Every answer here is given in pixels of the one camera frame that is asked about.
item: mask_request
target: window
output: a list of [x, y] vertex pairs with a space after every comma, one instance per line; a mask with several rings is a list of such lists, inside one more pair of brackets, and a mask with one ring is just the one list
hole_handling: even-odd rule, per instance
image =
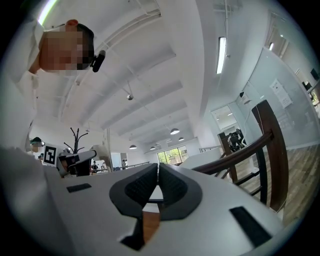
[[159, 163], [175, 165], [184, 162], [188, 158], [186, 146], [173, 148], [158, 153]]

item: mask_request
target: fluorescent light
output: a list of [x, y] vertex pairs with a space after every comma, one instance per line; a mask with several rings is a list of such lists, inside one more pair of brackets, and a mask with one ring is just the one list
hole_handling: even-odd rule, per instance
[[52, 7], [54, 6], [54, 4], [56, 3], [57, 0], [49, 0], [45, 7], [43, 8], [40, 17], [38, 19], [38, 22], [40, 23], [40, 25], [42, 25], [45, 22], [45, 19], [48, 15], [48, 13], [50, 12], [50, 10], [52, 9]]
[[178, 133], [180, 133], [180, 131], [179, 131], [179, 129], [177, 129], [177, 128], [173, 128], [173, 129], [170, 131], [170, 134], [171, 134], [171, 135], [178, 134]]
[[216, 67], [217, 74], [220, 74], [222, 72], [222, 68], [224, 67], [225, 56], [226, 56], [226, 46], [227, 46], [227, 38], [219, 37], [219, 55], [218, 55], [218, 65]]
[[270, 46], [269, 46], [269, 50], [270, 50], [270, 51], [272, 51], [272, 48], [274, 47], [274, 45], [275, 45], [275, 44], [274, 44], [273, 42], [270, 43]]

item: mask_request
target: paper sign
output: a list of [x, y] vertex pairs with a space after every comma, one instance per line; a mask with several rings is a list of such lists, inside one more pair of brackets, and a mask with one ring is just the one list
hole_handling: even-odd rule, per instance
[[44, 147], [43, 164], [57, 167], [57, 159], [61, 152], [63, 152], [63, 148], [46, 143]]
[[293, 103], [288, 93], [284, 89], [283, 85], [278, 81], [278, 79], [274, 80], [274, 82], [270, 85], [270, 88], [274, 92], [284, 109]]

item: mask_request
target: wooden floor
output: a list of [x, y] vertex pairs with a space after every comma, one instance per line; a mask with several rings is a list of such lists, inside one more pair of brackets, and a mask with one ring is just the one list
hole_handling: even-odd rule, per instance
[[[295, 218], [303, 217], [314, 198], [320, 181], [320, 145], [288, 150], [287, 156], [289, 186], [283, 213], [284, 225], [288, 225]], [[257, 167], [257, 158], [254, 156], [252, 159], [254, 166]], [[268, 176], [267, 206], [269, 206], [271, 198], [271, 172], [268, 153], [265, 153], [265, 161]], [[238, 179], [241, 179], [250, 172], [249, 166], [248, 159], [236, 165]], [[259, 185], [260, 180], [259, 176], [257, 176], [242, 184], [241, 187], [250, 192]], [[260, 193], [256, 194], [255, 197], [260, 199]]]

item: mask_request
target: black rubber grip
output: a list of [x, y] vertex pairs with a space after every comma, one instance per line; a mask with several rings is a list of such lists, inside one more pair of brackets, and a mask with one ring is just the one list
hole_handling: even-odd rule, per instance
[[164, 163], [159, 165], [159, 186], [165, 208], [161, 221], [181, 220], [191, 214], [202, 200], [202, 189], [193, 179], [176, 171], [182, 169]]
[[[130, 169], [123, 170], [123, 172], [130, 172]], [[109, 191], [109, 197], [122, 215], [142, 218], [142, 209], [156, 188], [157, 174], [158, 165], [153, 163], [113, 184]]]
[[73, 192], [85, 190], [88, 188], [91, 188], [91, 185], [89, 183], [83, 183], [79, 185], [68, 186], [66, 189], [69, 191], [69, 193], [73, 193]]
[[229, 211], [255, 247], [264, 244], [271, 238], [267, 231], [265, 231], [244, 207], [232, 208]]

